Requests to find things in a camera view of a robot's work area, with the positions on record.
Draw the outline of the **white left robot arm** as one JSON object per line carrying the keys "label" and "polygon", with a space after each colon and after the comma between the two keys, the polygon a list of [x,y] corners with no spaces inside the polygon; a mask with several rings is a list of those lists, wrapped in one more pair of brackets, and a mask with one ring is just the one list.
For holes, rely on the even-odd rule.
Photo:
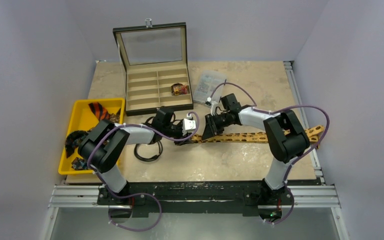
{"label": "white left robot arm", "polygon": [[152,145],[163,138],[174,143],[186,142],[196,134],[199,124],[196,112],[191,111],[186,117],[177,119],[174,109],[165,106],[140,124],[103,119],[80,142],[77,152],[110,191],[110,199],[122,205],[129,199],[130,186],[117,162],[125,146]]}

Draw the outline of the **cream insect print tie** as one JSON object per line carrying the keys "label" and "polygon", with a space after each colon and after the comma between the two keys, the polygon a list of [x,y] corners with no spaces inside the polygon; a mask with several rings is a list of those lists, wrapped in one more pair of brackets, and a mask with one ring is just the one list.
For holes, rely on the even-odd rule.
{"label": "cream insect print tie", "polygon": [[[312,128],[307,128],[305,133],[309,138],[310,143],[316,143],[319,137],[324,132],[323,125],[317,125]],[[268,137],[265,132],[245,132],[245,133],[223,133],[214,137],[203,139],[202,135],[196,134],[189,140],[193,144],[204,143],[253,143],[253,144],[267,144]]]}

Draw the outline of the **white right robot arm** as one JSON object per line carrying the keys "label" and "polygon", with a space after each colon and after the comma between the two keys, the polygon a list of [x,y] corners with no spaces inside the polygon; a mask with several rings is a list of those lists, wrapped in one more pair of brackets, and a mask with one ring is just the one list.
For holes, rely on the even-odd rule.
{"label": "white right robot arm", "polygon": [[310,146],[296,114],[292,110],[269,113],[241,105],[233,93],[221,97],[219,102],[208,97],[205,103],[210,106],[210,113],[205,116],[202,140],[222,134],[230,125],[250,126],[265,132],[273,160],[262,180],[260,198],[268,204],[274,203],[286,189],[291,161]]}

